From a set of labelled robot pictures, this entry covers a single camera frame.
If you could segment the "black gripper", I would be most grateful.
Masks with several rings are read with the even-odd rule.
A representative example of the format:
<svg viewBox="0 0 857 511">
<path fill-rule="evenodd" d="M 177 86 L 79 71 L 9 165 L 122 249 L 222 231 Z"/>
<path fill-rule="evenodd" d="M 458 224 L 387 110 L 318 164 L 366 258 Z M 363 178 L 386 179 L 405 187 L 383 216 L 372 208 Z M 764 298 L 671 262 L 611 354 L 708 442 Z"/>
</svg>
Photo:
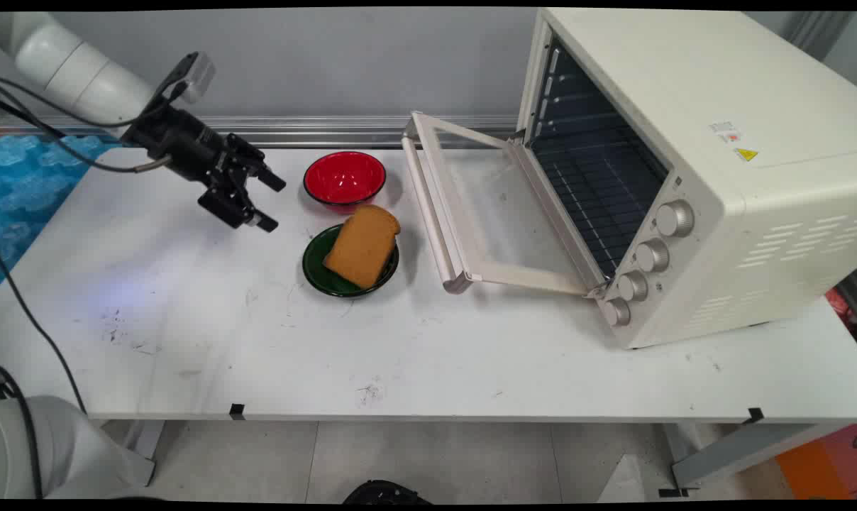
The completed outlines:
<svg viewBox="0 0 857 511">
<path fill-rule="evenodd" d="M 222 136 L 191 113 L 166 106 L 159 114 L 133 123 L 123 141 L 146 149 L 153 160 L 169 158 L 170 171 L 202 184 L 199 206 L 237 229 L 241 224 L 272 233 L 279 222 L 251 203 L 245 187 L 255 177 L 279 193 L 286 182 L 266 164 L 265 155 L 240 136 Z"/>
</svg>

